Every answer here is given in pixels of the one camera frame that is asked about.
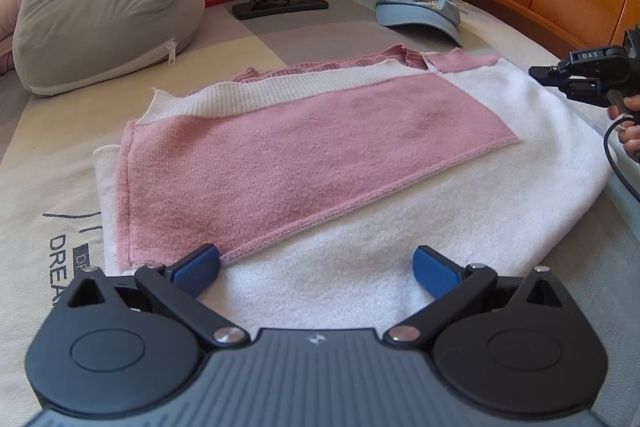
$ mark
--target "white logo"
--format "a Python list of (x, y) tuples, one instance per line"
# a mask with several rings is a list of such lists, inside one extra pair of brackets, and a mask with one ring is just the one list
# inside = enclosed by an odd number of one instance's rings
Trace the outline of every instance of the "white logo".
[(321, 335), (320, 333), (316, 333), (314, 335), (311, 335), (307, 340), (315, 346), (319, 346), (326, 340), (326, 336)]

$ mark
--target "baseball cap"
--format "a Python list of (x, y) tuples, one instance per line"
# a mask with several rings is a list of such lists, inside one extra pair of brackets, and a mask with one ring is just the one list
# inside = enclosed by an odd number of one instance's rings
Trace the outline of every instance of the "baseball cap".
[(382, 26), (431, 26), (462, 45), (456, 29), (460, 25), (460, 10), (452, 0), (377, 0), (376, 20)]

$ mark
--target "white ribbed hem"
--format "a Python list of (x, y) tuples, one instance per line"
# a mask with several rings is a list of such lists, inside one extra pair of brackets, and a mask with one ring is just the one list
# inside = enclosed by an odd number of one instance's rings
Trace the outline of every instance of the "white ribbed hem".
[(136, 124), (146, 125), (172, 116), (224, 118), (317, 94), (370, 86), (398, 76), (420, 73), (424, 70), (403, 66), (395, 58), (388, 58), (372, 66), (286, 74), (248, 84), (222, 82), (185, 98), (156, 90), (149, 109)]

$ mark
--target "ribbed gray surface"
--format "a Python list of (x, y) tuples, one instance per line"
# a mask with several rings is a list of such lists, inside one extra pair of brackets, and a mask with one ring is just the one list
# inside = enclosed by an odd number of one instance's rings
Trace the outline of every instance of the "ribbed gray surface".
[[(311, 340), (325, 338), (313, 343)], [(583, 412), (519, 422), (479, 412), (448, 393), (423, 356), (380, 343), (373, 330), (263, 330), (260, 339), (213, 356), (170, 403), (110, 421), (47, 411), (33, 427), (602, 427)]]

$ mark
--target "metal screw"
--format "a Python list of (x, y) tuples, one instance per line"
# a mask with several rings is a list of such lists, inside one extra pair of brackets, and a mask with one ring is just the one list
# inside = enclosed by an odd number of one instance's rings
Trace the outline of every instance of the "metal screw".
[(235, 326), (225, 326), (224, 328), (218, 328), (213, 333), (213, 338), (220, 344), (238, 344), (246, 338), (246, 331)]
[(413, 342), (420, 338), (420, 330), (413, 326), (396, 326), (388, 331), (391, 340), (396, 342)]
[(164, 268), (164, 264), (158, 263), (157, 261), (151, 261), (151, 263), (146, 263), (145, 266), (150, 268), (151, 270), (159, 270)]

